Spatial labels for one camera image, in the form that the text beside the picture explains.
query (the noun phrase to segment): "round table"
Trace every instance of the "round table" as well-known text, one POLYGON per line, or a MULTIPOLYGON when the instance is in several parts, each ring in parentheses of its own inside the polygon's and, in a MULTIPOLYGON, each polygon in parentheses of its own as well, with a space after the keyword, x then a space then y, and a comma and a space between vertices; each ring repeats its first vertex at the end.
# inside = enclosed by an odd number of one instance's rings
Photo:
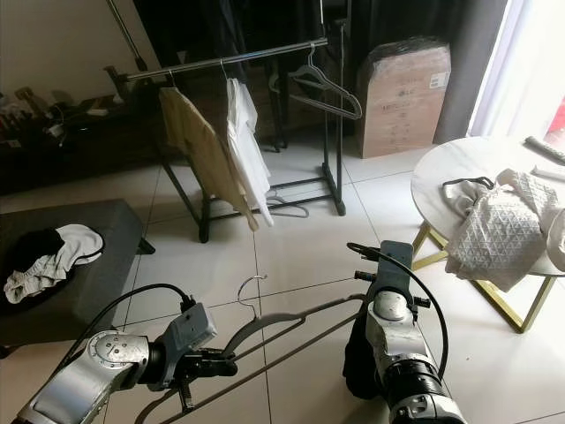
MULTIPOLYGON (((416 165, 411 179, 412 199, 418 212, 424 218, 424 223, 413 245, 416 253, 424 240, 429 238, 441 251, 424 260, 415 261, 413 268, 421 268, 447 257, 447 253, 442 249, 455 230, 463 223, 463 218, 456 214, 442 198, 441 185, 444 182, 476 177, 488 177, 495 181, 496 176, 507 168, 531 172, 535 165, 554 167, 556 163, 538 154, 536 150, 526 147, 523 140, 512 137, 470 137, 453 140, 430 150, 416 165)), ((559 196, 565 199, 565 182, 550 178, 543 179, 545 184, 552 186, 559 196)), ((473 282, 502 313, 503 317, 520 332, 530 327, 555 278, 565 275, 551 263, 545 253, 540 256, 530 273, 546 279, 525 319, 520 318, 514 312, 492 284, 485 281, 473 282)))

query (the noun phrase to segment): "black cable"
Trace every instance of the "black cable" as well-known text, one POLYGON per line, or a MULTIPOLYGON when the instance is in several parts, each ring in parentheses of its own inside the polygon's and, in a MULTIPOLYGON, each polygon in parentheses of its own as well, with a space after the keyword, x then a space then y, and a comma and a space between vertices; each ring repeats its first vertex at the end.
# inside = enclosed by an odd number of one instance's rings
POLYGON ((438 376, 440 379, 443 378, 443 374, 445 373, 445 368, 448 364, 448 354, 449 354, 449 340, 448 340, 448 326, 445 323, 445 317, 443 316, 443 312, 441 311, 440 304, 432 295, 432 292, 426 287, 424 283, 414 274, 414 272, 408 268, 403 263, 397 261, 395 258, 388 256, 387 254, 383 254, 380 252, 380 249, 376 247, 367 247, 362 246, 357 243, 348 243, 347 247, 354 252, 359 254, 363 254, 367 257, 367 259, 377 260, 377 258, 382 258, 385 261, 394 263, 398 268, 408 274, 418 285, 422 288, 422 290, 426 293, 426 296, 432 301, 433 307, 435 308, 435 312, 438 315, 438 319, 440 320, 440 327, 441 327, 441 361, 440 361, 440 368, 438 369, 438 376))
POLYGON ((173 284, 165 284, 165 283, 159 283, 159 284, 149 284, 149 285, 145 285, 143 287, 140 287, 139 289, 135 289, 132 291, 129 291, 125 294, 123 294, 122 296, 120 296, 117 299, 112 300, 98 315, 95 316, 95 318, 88 324, 88 326, 85 328, 85 330, 82 332, 82 334, 80 334, 80 336, 77 338, 77 340, 72 344, 71 348, 67 351, 67 353, 63 356, 63 358, 61 359, 61 362, 59 362, 59 364, 56 366, 55 371, 53 371, 53 374, 51 375, 50 378, 52 378, 56 373, 58 373, 63 367, 65 367, 70 361, 71 361, 71 357, 72 355, 75 353, 75 351, 79 348, 80 344, 83 342, 83 340, 88 336, 88 334, 90 334, 90 332, 93 330, 93 328, 96 326, 96 324, 98 322, 100 322, 100 320, 102 319, 102 317, 107 314, 112 308, 116 307, 118 303, 120 303, 122 300, 125 299, 129 299, 131 296, 135 296, 138 293, 141 292, 146 292, 147 290, 153 290, 153 289, 170 289, 176 293, 178 293, 178 295, 180 296, 180 298, 182 299, 181 302, 181 312, 184 312, 188 307, 190 307, 191 305, 194 304, 194 299, 188 297, 186 295, 186 293, 182 290, 180 290, 178 287, 176 287, 173 284))

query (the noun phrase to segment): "gray ottoman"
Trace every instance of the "gray ottoman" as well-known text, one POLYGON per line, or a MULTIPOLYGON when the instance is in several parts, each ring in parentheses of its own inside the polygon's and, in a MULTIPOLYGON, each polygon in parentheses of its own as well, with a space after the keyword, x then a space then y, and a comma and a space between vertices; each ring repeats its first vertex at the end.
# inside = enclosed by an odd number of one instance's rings
MULTIPOLYGON (((4 307, 0 311, 0 354, 8 352, 7 346, 75 339, 101 309, 122 294, 138 250, 154 252, 142 238, 141 221, 123 200, 26 210, 0 215, 1 275, 6 271, 6 252, 19 237, 68 223, 82 223, 98 231, 105 242, 102 256, 76 267, 68 283, 51 289, 54 292, 38 305, 15 312, 4 307)), ((114 312, 107 314, 95 330, 109 329, 113 318, 114 312)))

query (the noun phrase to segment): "beige shirt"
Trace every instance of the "beige shirt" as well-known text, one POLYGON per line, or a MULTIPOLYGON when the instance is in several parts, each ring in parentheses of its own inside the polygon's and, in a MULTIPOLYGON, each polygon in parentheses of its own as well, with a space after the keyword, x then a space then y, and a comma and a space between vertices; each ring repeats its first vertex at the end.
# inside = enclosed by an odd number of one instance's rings
POLYGON ((240 192, 235 166, 214 128, 176 88, 161 88, 159 99, 169 144, 190 158, 206 194, 229 202, 256 231, 259 225, 240 192))

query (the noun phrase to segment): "clothing rack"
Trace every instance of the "clothing rack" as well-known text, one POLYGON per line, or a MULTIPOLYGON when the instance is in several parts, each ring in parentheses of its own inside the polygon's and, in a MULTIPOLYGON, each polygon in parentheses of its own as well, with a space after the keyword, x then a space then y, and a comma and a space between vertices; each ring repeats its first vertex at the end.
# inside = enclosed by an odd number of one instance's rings
MULTIPOLYGON (((344 30, 343 24, 340 24, 340 46, 339 46, 339 84, 340 86, 343 85, 343 66, 344 66, 344 30)), ((322 47, 328 45, 327 38, 320 38, 317 40, 312 40, 309 42, 300 42, 296 44, 290 44, 282 47, 276 47, 273 49, 265 49, 265 50, 258 50, 250 53, 244 53, 237 56, 232 57, 224 57, 218 59, 209 59, 203 60, 200 62, 192 63, 192 64, 180 64, 170 67, 165 67, 156 71, 146 71, 146 72, 138 72, 132 74, 118 74, 113 66, 108 66, 104 68, 112 81, 114 82, 117 92, 126 100, 129 97, 129 91, 127 89, 126 83, 129 81, 134 80, 145 80, 150 79, 152 77, 162 76, 162 75, 170 75, 172 76, 175 73, 180 72, 189 72, 196 69, 204 69, 213 66, 223 66, 225 64, 234 64, 238 62, 244 62, 247 60, 259 59, 262 57, 272 57, 276 55, 281 55, 285 53, 291 53, 294 51, 299 51, 303 49, 311 49, 312 47, 322 47)), ((272 185, 271 189, 278 189, 290 186, 300 186, 303 184, 310 184, 314 182, 325 182, 329 188, 329 194, 323 194, 320 196, 309 197, 297 201, 288 201, 281 204, 270 205, 269 209, 277 209, 277 208, 287 208, 290 206, 296 206, 301 203, 307 203, 312 201, 321 201, 325 199, 333 200, 335 204, 335 208, 337 209, 337 213, 339 216, 345 215, 345 205, 343 204, 342 199, 342 154, 343 154, 343 117, 337 117, 337 125, 336 125, 336 132, 335 132, 335 150, 336 150, 336 179, 332 175, 332 172, 329 168, 329 117, 328 112, 325 113, 324 119, 324 126, 325 126, 325 133, 324 133, 324 154, 323 154, 323 162, 321 164, 321 173, 319 177, 316 178, 308 178, 308 179, 301 179, 297 181, 291 181, 287 183, 272 185)), ((215 199, 211 198, 209 195, 206 194, 204 191, 204 187, 201 184, 199 176, 194 172, 194 175, 200 185, 202 190, 202 208, 200 214, 198 214, 196 208, 190 202, 188 196, 186 195, 185 190, 181 186, 180 182, 178 181, 175 172, 171 169, 169 160, 167 159, 166 155, 161 151, 159 148, 158 143, 155 143, 156 152, 158 153, 162 167, 167 172, 167 175, 170 178, 173 186, 177 189, 178 195, 180 196, 181 200, 185 204, 186 208, 188 209, 189 213, 191 214, 192 218, 199 226, 199 239, 202 243, 206 243, 209 239, 209 227, 210 223, 215 220, 230 218, 233 216, 240 216, 238 212, 229 213, 226 215, 220 216, 211 216, 210 214, 210 205, 211 202, 215 199)), ((190 164, 192 170, 194 167, 192 166, 191 159, 189 157, 185 158, 187 162, 190 164)), ((258 213, 258 209, 254 209, 253 213, 258 213)))

